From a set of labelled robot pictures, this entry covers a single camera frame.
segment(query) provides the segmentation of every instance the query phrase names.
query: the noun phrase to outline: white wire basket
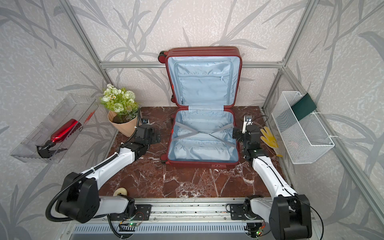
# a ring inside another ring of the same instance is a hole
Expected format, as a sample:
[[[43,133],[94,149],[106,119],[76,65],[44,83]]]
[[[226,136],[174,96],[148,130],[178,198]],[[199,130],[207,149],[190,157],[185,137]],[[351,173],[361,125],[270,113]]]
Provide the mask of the white wire basket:
[[[334,147],[334,142],[312,112],[300,121],[291,106],[303,96],[297,91],[284,91],[272,111],[272,117],[293,164],[313,163]]]

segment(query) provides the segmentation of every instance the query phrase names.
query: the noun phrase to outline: mounting plate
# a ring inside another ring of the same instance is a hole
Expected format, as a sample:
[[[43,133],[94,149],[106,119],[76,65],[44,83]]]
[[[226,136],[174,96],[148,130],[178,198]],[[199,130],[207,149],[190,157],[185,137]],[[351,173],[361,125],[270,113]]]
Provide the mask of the mounting plate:
[[[243,204],[230,204],[229,211],[231,213],[232,220],[250,220],[245,216],[244,213],[244,205]],[[255,220],[263,220],[259,215],[255,218]]]
[[[134,216],[131,221],[148,221],[149,216],[151,215],[152,205],[150,204],[137,204],[137,214]],[[125,217],[125,214],[111,214],[111,221],[122,221]]]

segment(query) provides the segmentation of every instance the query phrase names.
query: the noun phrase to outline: wall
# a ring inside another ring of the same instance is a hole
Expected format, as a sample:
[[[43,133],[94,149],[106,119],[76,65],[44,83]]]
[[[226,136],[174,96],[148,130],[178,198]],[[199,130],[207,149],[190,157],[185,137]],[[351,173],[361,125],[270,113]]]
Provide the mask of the wall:
[[[383,6],[383,1],[321,1],[288,63],[382,195]],[[267,113],[281,91],[291,90],[283,77]],[[307,165],[293,165],[284,155],[296,188],[324,220],[325,239],[384,239],[382,225],[333,151]]]
[[[0,239],[53,239],[45,208],[64,177],[99,162],[114,135],[99,107],[59,164],[9,154],[63,98],[98,97],[103,79],[57,1],[0,2]]]
[[[102,61],[157,61],[160,51],[233,45],[243,61],[281,61],[307,0],[70,0]],[[243,69],[236,105],[261,106],[275,69]],[[164,69],[108,69],[143,106],[175,106]]]

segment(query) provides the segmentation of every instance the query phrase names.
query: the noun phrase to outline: light blue lining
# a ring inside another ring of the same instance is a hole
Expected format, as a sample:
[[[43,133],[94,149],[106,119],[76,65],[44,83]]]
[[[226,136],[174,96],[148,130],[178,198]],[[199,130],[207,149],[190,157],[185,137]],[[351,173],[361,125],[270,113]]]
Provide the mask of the light blue lining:
[[[236,140],[232,138],[233,115],[217,106],[178,111],[169,146],[168,159],[193,162],[237,162]]]
[[[239,57],[171,57],[168,69],[180,105],[229,106],[235,101]]]

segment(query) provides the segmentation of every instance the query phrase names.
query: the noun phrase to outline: open suitcase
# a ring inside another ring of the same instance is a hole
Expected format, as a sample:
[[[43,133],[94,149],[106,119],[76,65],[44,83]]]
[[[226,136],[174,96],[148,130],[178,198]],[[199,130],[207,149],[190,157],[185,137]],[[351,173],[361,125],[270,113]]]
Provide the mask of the open suitcase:
[[[238,48],[174,48],[159,61],[166,64],[179,107],[161,159],[175,167],[234,168],[240,157],[231,110],[242,68]]]

